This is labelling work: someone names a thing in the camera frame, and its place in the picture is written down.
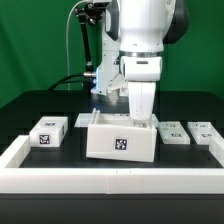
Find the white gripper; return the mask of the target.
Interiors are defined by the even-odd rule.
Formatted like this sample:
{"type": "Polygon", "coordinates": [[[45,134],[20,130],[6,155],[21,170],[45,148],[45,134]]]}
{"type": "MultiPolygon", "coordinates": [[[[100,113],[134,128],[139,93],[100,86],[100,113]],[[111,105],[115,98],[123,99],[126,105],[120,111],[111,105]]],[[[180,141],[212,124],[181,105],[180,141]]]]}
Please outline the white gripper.
{"type": "Polygon", "coordinates": [[[162,58],[123,56],[120,69],[128,83],[131,118],[136,122],[147,122],[152,115],[156,82],[162,72],[162,58]]]}

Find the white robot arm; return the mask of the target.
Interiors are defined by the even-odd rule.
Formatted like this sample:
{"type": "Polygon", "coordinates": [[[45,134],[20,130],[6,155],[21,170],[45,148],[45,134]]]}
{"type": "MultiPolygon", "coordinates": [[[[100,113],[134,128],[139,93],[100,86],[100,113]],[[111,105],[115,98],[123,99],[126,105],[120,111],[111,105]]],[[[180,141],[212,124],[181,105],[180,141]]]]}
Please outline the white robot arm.
{"type": "Polygon", "coordinates": [[[187,32],[185,0],[91,0],[104,3],[102,62],[96,70],[95,94],[126,96],[131,119],[147,123],[156,82],[162,73],[166,44],[187,32]]]}

